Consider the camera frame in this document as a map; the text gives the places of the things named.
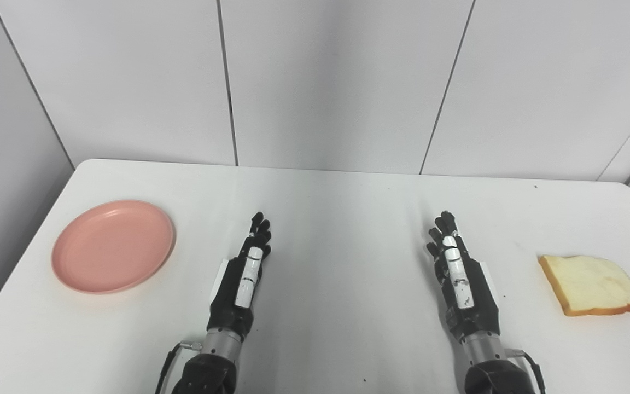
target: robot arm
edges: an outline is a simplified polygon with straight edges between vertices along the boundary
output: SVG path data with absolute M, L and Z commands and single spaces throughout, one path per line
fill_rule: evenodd
M 445 211 L 435 224 L 427 250 L 434 257 L 435 275 L 447 305 L 448 331 L 462 344 L 470 363 L 466 394 L 534 394 L 527 372 L 508 361 L 508 355 L 527 358 L 543 393 L 538 365 L 525 352 L 505 351 L 502 346 L 497 304 L 480 263 L 470 257 L 458 235 L 455 218 Z
M 182 378 L 172 394 L 233 394 L 237 386 L 237 359 L 242 342 L 252 329 L 252 297 L 261 279 L 261 262 L 271 252 L 267 243 L 271 239 L 270 222 L 257 212 L 244 240 L 240 253 L 231 259 L 211 303 L 207 334 L 200 353 L 184 365 Z M 160 374 L 157 394 L 161 391 L 164 376 L 180 347 L 180 343 L 167 356 Z

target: black cable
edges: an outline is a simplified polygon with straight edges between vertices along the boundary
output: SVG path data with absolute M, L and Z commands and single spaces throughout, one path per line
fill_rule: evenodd
M 534 377 L 536 378 L 536 384 L 538 385 L 538 391 L 540 391 L 541 394 L 546 394 L 546 385 L 543 382 L 541 367 L 536 364 L 536 362 L 532 359 L 530 355 L 527 354 L 527 352 L 524 352 L 522 356 L 527 359 L 529 365 L 532 366 L 532 371 L 534 373 Z
M 177 352 L 179 351 L 179 347 L 181 344 L 176 344 L 172 350 L 167 353 L 167 358 L 165 359 L 165 364 L 162 365 L 162 371 L 160 371 L 160 381 L 157 382 L 157 389 L 155 389 L 155 394 L 160 394 L 162 392 L 162 386 L 165 384 L 165 376 L 167 376 L 167 372 L 170 371 L 170 367 L 172 366 L 172 361 L 177 356 Z

